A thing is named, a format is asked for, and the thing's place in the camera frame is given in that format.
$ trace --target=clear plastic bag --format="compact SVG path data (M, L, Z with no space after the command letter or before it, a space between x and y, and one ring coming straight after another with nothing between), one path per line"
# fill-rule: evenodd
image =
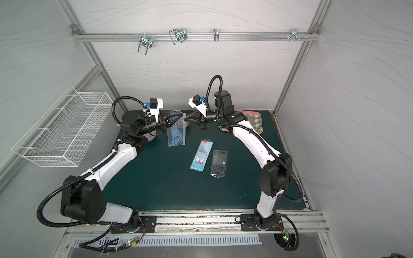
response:
M166 130L168 135L168 147L185 145L186 126L183 119L186 117L186 114L181 112L181 110L173 110L169 113L182 113L182 117L178 118L178 120Z
M215 149L212 158L211 175L215 178L225 177L227 170L227 151L220 151Z

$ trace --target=green table surface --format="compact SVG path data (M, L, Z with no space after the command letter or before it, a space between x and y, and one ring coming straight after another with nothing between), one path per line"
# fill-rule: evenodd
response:
M270 113L259 112L263 122L261 136L283 154L285 151ZM199 172L189 167L203 139L210 139L213 145L204 171ZM228 152L224 178L210 175L214 149ZM108 202L140 211L255 208L261 194L257 183L260 171L247 147L231 133L220 131L218 124L209 123L207 130L190 124L186 128L185 145L168 147L167 135L159 133L148 142L142 154L112 178L103 194ZM298 197L294 183L285 194ZM286 199L279 204L279 208L284 209L305 207L304 202Z

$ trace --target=red wire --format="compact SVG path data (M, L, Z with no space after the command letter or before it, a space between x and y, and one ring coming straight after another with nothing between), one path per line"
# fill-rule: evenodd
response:
M142 236L140 237L141 240L143 236L145 236L145 225L142 223L142 226L143 226L143 230L142 230Z
M285 230L285 229L283 229L282 227L278 226L277 224L275 224L275 223L273 223L273 222L272 222L272 224L273 224L274 226L279 227L281 230Z

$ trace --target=cartoon bunny packaging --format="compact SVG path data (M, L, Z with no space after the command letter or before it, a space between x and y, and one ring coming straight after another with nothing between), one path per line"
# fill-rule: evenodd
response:
M207 162L211 149L212 142L209 139L202 140L190 168L201 172L204 171L205 163Z

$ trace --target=white wire basket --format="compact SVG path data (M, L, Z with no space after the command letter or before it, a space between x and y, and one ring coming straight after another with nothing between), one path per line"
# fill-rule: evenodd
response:
M71 86L12 151L41 167L77 167L112 103L106 92L77 92Z

